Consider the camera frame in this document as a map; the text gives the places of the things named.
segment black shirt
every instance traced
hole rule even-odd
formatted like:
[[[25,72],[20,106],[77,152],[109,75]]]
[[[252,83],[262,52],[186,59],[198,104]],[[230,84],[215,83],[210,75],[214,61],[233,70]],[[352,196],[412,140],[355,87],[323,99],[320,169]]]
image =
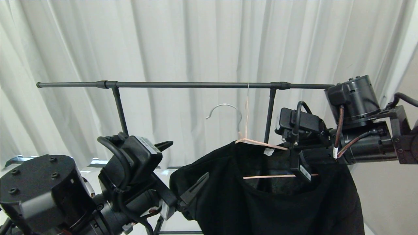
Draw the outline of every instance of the black shirt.
[[[287,151],[234,142],[214,150],[170,177],[183,194],[203,174],[209,180],[183,215],[206,235],[363,235],[359,196],[347,166],[313,166],[310,184],[295,177],[243,179],[286,169]]]

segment silver metal hook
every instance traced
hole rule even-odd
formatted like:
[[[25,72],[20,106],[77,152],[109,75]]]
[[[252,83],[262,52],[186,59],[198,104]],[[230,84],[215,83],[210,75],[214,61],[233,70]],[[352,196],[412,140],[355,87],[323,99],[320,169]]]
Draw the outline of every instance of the silver metal hook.
[[[237,130],[238,130],[238,132],[240,132],[240,123],[241,123],[241,120],[242,120],[242,113],[241,113],[241,111],[240,111],[237,107],[235,107],[235,106],[233,106],[233,105],[230,105],[230,104],[220,104],[220,105],[215,106],[215,107],[214,107],[214,108],[210,111],[209,116],[207,116],[207,117],[206,117],[206,119],[209,119],[209,118],[212,116],[212,112],[213,112],[213,111],[214,111],[217,107],[219,107],[219,106],[229,106],[229,107],[232,107],[232,108],[234,108],[234,109],[236,109],[236,110],[237,110],[238,114],[240,115],[240,120],[238,121]]]

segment white curtain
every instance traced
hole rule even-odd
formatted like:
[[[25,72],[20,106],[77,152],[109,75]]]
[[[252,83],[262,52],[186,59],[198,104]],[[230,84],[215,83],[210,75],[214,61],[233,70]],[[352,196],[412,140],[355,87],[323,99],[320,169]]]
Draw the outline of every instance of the white curtain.
[[[93,157],[110,157],[98,136],[121,131],[111,90],[38,89],[36,82],[335,84],[368,74],[381,98],[402,76],[390,71],[399,66],[395,55],[405,46],[414,4],[0,1],[1,166],[19,154],[65,154],[83,168]],[[236,105],[246,116],[245,89],[120,92],[131,135],[174,141],[162,167],[191,163],[237,138],[234,109],[221,107],[205,119],[215,105]],[[268,98],[267,89],[249,91],[249,138],[263,140]],[[299,100],[335,126],[322,90],[294,89],[277,92],[272,130],[280,109]],[[270,143],[279,142],[272,131]]]

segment bolt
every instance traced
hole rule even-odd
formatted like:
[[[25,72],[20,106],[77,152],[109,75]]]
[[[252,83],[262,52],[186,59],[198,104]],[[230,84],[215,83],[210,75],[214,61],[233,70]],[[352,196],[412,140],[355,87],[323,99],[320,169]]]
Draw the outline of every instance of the bolt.
[[[59,177],[59,173],[57,173],[57,172],[54,172],[54,173],[51,174],[51,178],[53,178],[53,179],[56,179],[58,177]]]
[[[11,171],[12,175],[17,176],[18,174],[20,174],[19,169],[14,169]]]
[[[103,204],[98,204],[96,209],[97,210],[103,210]]]
[[[9,190],[9,194],[10,195],[16,195],[19,193],[19,189],[18,188],[12,188]]]

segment clothes rack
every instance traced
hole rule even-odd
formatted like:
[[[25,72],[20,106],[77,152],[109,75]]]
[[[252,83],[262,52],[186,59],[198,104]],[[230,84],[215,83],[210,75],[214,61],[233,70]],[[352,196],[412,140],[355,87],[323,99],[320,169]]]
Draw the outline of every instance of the clothes rack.
[[[125,115],[123,113],[122,101],[119,88],[232,88],[232,89],[270,89],[268,103],[267,121],[264,134],[264,142],[268,143],[271,127],[271,119],[274,108],[274,98],[277,90],[286,89],[326,89],[329,84],[292,84],[289,82],[118,82],[118,81],[97,81],[97,82],[38,82],[38,88],[46,87],[96,87],[101,89],[112,89],[116,102],[116,109],[119,115],[122,131],[128,134]],[[155,235],[161,234],[202,234],[201,231],[161,231],[164,219],[160,216],[154,229]]]

